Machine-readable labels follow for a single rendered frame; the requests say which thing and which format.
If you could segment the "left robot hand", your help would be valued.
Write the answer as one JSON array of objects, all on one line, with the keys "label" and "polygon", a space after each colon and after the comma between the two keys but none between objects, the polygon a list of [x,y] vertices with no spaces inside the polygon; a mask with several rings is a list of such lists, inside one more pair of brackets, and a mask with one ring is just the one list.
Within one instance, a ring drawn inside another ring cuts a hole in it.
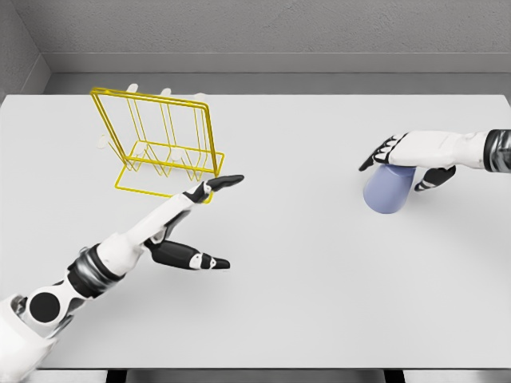
[{"label": "left robot hand", "polygon": [[157,207],[132,229],[127,236],[149,250],[156,263],[185,270],[228,270],[226,259],[215,258],[196,248],[169,239],[173,229],[191,210],[214,192],[229,188],[244,180],[243,175],[220,176],[197,184],[193,188],[172,196]]}]

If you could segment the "lavender blue cup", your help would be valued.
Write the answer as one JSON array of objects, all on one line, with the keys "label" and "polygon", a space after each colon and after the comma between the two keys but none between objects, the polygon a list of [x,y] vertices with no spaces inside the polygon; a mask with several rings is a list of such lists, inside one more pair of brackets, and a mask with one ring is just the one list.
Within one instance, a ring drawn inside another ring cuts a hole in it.
[{"label": "lavender blue cup", "polygon": [[363,189],[366,205],[380,214],[399,211],[406,203],[415,171],[415,167],[380,165]]}]

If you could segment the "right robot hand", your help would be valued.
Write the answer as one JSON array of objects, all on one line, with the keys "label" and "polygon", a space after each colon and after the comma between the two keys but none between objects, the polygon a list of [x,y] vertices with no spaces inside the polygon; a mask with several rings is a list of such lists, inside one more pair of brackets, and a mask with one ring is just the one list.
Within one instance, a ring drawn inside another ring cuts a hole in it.
[{"label": "right robot hand", "polygon": [[456,173],[455,146],[461,134],[413,131],[387,138],[362,163],[363,172],[375,163],[405,168],[427,168],[414,190],[423,192],[443,185]]}]

